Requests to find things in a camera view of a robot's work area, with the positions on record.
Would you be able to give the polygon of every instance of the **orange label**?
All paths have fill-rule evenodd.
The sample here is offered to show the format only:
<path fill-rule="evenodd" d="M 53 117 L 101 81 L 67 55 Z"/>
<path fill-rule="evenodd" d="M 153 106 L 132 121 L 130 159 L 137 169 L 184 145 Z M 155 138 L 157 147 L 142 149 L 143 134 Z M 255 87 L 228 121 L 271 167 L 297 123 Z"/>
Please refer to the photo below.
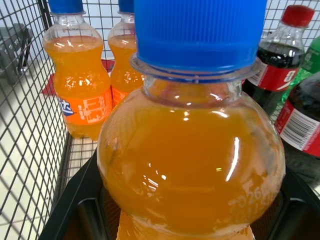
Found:
<path fill-rule="evenodd" d="M 129 93 L 124 92 L 124 91 L 120 91 L 116 88 L 112 88 L 112 97 L 113 97 L 113 105 L 117 106 L 118 103 L 125 97 L 127 96 Z"/>
<path fill-rule="evenodd" d="M 111 88 L 104 94 L 90 98 L 59 97 L 59 105 L 66 123 L 91 125 L 105 120 L 112 111 Z"/>

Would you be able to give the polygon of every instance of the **red bottle cap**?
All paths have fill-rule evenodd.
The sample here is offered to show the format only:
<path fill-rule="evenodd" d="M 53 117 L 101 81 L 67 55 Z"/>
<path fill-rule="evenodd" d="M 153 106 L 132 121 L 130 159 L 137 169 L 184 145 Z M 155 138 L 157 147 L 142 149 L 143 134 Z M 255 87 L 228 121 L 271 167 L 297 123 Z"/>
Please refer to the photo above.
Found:
<path fill-rule="evenodd" d="M 286 25 L 306 28 L 314 16 L 314 13 L 315 10 L 307 6 L 290 5 L 284 11 L 282 22 Z"/>

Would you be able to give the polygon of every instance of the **metal grid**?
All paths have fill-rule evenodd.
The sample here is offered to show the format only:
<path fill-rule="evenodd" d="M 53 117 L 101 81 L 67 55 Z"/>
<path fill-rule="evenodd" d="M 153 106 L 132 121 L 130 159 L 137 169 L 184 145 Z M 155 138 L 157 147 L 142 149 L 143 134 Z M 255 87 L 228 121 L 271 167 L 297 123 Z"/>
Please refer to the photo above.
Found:
<path fill-rule="evenodd" d="M 101 57 L 113 59 L 107 38 L 121 19 L 118 0 L 83 0 L 83 4 L 85 20 L 104 40 Z M 320 35 L 318 1 L 268 0 L 264 31 L 274 31 L 283 10 L 291 4 L 316 10 L 303 35 L 308 47 Z M 33 240 L 41 233 L 61 192 L 56 185 L 63 190 L 93 154 L 97 143 L 89 138 L 70 139 L 56 98 L 42 93 L 55 72 L 42 45 L 44 33 L 52 24 L 47 1 L 0 0 L 0 27 L 10 29 L 14 24 L 23 24 L 32 38 L 24 43 L 19 39 L 21 49 L 10 58 L 19 69 L 15 83 L 8 83 L 12 65 L 0 65 L 4 69 L 0 75 L 0 239 Z"/>

